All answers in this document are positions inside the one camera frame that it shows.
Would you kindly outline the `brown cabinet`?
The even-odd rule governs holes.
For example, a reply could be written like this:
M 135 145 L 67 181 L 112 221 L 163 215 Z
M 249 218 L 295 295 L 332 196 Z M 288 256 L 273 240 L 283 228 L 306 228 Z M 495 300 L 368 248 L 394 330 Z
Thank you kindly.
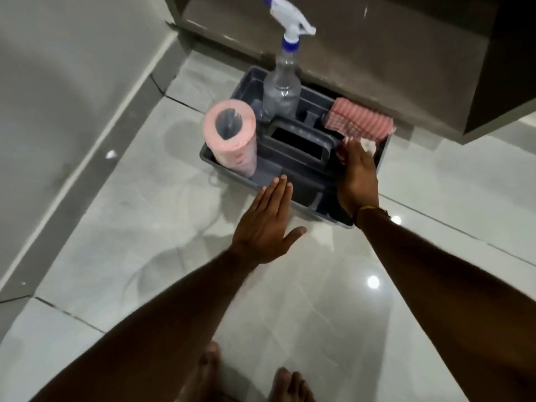
M 536 0 L 288 0 L 306 84 L 468 143 L 536 128 Z

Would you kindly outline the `pink checked cloth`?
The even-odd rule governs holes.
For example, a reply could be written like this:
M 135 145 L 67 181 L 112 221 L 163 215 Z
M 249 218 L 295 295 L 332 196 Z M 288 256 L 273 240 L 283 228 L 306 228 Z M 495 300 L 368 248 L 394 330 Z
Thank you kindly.
M 323 125 L 343 137 L 381 142 L 396 130 L 393 118 L 338 97 L 325 115 Z

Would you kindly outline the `person's foot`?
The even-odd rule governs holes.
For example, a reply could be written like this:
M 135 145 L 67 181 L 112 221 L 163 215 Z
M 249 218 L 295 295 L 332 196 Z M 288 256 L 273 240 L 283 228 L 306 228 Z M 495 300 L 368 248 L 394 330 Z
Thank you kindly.
M 191 370 L 174 402 L 222 402 L 220 391 L 221 349 L 212 340 Z
M 274 375 L 267 402 L 316 402 L 314 394 L 300 372 L 280 367 Z

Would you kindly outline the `orange wrist thread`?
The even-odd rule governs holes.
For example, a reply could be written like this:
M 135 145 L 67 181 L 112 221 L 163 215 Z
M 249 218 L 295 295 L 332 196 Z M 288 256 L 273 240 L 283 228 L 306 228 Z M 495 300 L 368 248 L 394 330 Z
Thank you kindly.
M 358 229 L 362 229 L 361 224 L 360 224 L 360 219 L 359 219 L 360 214 L 365 213 L 365 212 L 378 213 L 378 214 L 381 214 L 382 217 L 385 217 L 388 220 L 391 220 L 391 216 L 389 215 L 389 213 L 385 209 L 383 209 L 381 207 L 377 207 L 377 206 L 361 206 L 358 209 L 356 209 L 355 212 L 352 215 L 352 220 L 354 222 L 354 225 Z

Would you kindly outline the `pink paper towel roll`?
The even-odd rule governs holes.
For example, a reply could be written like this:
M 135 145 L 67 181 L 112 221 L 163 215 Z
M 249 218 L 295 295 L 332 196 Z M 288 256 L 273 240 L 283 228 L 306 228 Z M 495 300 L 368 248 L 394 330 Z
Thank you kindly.
M 230 99 L 205 114 L 203 135 L 218 164 L 251 177 L 257 168 L 257 121 L 249 104 Z

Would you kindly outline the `clear spray bottle white trigger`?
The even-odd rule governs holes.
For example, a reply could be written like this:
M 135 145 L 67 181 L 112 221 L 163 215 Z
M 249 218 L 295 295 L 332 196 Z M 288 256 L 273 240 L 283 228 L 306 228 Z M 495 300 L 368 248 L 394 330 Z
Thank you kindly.
M 263 0 L 270 14 L 284 28 L 276 66 L 263 83 L 262 119 L 266 123 L 276 116 L 294 118 L 301 94 L 296 69 L 296 55 L 302 35 L 315 36 L 316 28 L 288 0 Z

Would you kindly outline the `person's right foot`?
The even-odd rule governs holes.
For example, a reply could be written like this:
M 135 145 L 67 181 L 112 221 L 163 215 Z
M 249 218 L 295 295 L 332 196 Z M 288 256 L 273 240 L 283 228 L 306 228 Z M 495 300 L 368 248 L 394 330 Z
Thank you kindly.
M 314 394 L 300 372 L 280 367 L 274 375 L 267 402 L 316 402 Z

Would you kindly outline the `person's left foot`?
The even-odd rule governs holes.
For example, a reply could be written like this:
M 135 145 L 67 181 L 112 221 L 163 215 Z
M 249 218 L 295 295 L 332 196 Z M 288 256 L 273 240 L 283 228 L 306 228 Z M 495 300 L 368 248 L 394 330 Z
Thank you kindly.
M 174 402 L 222 402 L 220 391 L 221 349 L 212 340 L 191 370 Z

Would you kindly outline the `person's left hand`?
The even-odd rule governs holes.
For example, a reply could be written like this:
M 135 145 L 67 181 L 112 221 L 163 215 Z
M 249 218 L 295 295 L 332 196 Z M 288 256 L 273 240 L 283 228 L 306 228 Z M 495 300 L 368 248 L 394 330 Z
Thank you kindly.
M 288 184 L 290 217 L 293 185 L 289 181 Z M 265 218 L 262 222 L 246 222 L 244 213 L 235 229 L 229 252 L 237 257 L 240 265 L 249 269 L 254 269 L 261 264 L 271 263 L 283 256 L 281 254 L 281 243 L 289 233 L 286 232 L 288 222 L 289 219 L 277 220 L 268 216 L 266 207 Z

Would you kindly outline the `person's right hand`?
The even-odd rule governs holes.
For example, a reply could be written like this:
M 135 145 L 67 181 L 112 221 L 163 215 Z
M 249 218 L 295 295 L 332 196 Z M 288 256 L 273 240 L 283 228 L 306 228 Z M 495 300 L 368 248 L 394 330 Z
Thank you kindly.
M 379 207 L 378 180 L 373 156 L 358 155 L 346 164 L 337 195 L 339 204 L 351 218 L 361 206 Z

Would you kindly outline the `person's left forearm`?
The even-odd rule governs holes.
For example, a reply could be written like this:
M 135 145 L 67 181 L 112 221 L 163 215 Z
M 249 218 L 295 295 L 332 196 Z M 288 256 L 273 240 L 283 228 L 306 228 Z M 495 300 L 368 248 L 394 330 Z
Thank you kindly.
M 30 402 L 172 402 L 258 265 L 231 245 L 113 327 Z

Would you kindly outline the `grey plastic cleaning caddy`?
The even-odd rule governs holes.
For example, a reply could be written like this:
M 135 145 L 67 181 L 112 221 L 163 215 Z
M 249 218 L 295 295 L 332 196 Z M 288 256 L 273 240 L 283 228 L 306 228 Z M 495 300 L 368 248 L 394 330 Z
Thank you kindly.
M 306 83 L 293 119 L 276 117 L 269 124 L 260 120 L 263 82 L 268 71 L 251 66 L 231 94 L 244 101 L 257 117 L 257 168 L 246 178 L 218 164 L 210 148 L 204 144 L 200 159 L 219 173 L 233 178 L 251 189 L 267 185 L 276 176 L 285 174 L 293 184 L 292 206 L 310 218 L 323 220 L 346 229 L 354 228 L 351 217 L 337 199 L 339 179 L 345 167 L 337 156 L 343 137 L 324 127 L 325 116 L 339 94 Z

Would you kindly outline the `person's right forearm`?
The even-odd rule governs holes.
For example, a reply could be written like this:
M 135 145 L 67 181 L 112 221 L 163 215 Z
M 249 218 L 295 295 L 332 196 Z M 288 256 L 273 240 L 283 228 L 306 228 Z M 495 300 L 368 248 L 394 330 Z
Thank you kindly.
M 470 402 L 536 402 L 536 302 L 382 217 L 362 231 Z

